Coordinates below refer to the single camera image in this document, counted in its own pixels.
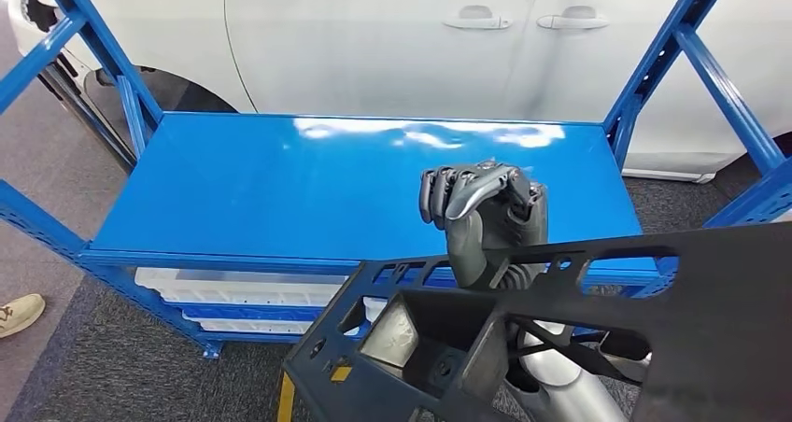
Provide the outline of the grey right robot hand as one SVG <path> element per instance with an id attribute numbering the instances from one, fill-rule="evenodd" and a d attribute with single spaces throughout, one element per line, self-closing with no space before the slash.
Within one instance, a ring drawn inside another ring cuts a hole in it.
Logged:
<path id="1" fill-rule="evenodd" d="M 545 270 L 495 252 L 548 242 L 547 187 L 515 165 L 486 160 L 425 170 L 418 208 L 445 233 L 460 288 L 525 289 Z"/>

